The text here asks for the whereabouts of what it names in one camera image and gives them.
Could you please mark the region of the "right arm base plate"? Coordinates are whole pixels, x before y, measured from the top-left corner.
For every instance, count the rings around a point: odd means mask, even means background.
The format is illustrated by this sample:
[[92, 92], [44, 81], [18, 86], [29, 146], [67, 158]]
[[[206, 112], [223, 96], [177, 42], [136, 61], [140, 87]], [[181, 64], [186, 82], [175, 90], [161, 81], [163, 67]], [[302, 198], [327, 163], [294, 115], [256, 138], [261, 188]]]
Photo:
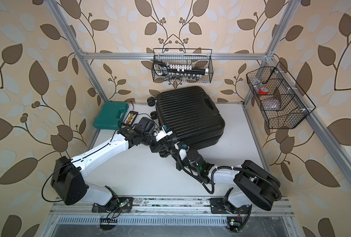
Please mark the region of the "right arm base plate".
[[211, 198], [211, 213], [212, 214], [248, 214], [249, 206], [235, 207], [227, 199]]

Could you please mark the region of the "black hard-shell suitcase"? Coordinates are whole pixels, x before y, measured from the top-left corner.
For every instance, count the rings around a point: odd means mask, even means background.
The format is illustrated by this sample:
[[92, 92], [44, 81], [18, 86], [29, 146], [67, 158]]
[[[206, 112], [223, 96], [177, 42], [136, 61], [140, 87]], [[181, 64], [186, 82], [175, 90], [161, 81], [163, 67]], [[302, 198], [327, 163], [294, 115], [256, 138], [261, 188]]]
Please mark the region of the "black hard-shell suitcase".
[[203, 149], [215, 145], [223, 135], [225, 121], [201, 87], [161, 92], [147, 103], [155, 107], [159, 124], [172, 131], [165, 137], [172, 148], [183, 142], [191, 149]]

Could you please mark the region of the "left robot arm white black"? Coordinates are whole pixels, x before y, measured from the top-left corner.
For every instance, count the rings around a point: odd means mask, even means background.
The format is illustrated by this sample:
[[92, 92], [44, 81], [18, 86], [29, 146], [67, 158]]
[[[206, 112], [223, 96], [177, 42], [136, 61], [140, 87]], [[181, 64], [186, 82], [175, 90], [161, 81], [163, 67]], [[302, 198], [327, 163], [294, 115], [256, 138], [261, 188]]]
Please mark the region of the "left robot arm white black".
[[156, 127], [151, 119], [142, 118], [139, 123], [115, 131], [110, 139], [81, 155], [58, 159], [50, 185], [66, 205], [83, 201], [113, 208], [118, 205], [117, 194], [110, 187], [93, 185], [85, 178], [133, 146], [145, 145], [153, 153], [163, 152], [168, 148], [166, 138], [173, 134], [168, 126]]

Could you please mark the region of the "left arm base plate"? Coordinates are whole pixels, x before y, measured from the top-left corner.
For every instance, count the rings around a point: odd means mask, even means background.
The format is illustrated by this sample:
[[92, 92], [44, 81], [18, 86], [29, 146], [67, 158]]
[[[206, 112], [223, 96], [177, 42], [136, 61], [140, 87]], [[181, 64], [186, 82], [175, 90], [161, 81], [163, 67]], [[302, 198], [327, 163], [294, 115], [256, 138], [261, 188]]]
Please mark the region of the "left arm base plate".
[[133, 207], [133, 197], [113, 197], [106, 205], [94, 204], [93, 213], [110, 213], [110, 212], [130, 212]]

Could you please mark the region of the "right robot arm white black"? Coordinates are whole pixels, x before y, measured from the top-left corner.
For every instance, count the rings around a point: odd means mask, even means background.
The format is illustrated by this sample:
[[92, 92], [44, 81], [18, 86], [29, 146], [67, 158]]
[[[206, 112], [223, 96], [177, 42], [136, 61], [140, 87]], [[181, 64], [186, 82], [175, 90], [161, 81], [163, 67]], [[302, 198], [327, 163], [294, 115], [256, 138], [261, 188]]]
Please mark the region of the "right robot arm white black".
[[186, 144], [179, 142], [175, 149], [176, 168], [198, 181], [209, 194], [215, 193], [216, 184], [232, 185], [217, 205], [226, 213], [236, 214], [241, 207], [252, 205], [270, 211], [274, 202], [282, 199], [279, 180], [250, 160], [241, 166], [217, 166]]

